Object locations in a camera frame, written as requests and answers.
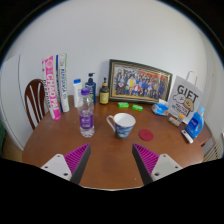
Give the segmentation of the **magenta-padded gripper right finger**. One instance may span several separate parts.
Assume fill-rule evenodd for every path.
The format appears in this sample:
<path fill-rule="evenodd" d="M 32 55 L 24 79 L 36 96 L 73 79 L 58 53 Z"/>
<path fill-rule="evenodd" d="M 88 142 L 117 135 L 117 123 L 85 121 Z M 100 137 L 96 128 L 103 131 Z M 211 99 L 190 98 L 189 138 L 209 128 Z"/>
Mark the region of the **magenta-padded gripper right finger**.
<path fill-rule="evenodd" d="M 182 167 L 169 155 L 158 155 L 136 143 L 132 146 L 132 154 L 135 158 L 144 185 L 164 178 L 182 169 Z"/>

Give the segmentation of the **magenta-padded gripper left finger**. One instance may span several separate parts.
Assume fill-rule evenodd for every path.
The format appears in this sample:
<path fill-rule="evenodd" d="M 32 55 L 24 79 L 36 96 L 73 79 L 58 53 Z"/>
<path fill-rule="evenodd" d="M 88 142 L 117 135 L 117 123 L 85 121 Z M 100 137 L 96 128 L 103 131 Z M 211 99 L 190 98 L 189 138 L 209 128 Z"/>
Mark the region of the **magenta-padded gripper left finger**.
<path fill-rule="evenodd" d="M 42 169 L 72 183 L 79 184 L 90 154 L 91 145 L 87 143 L 66 155 L 54 155 L 42 166 Z"/>

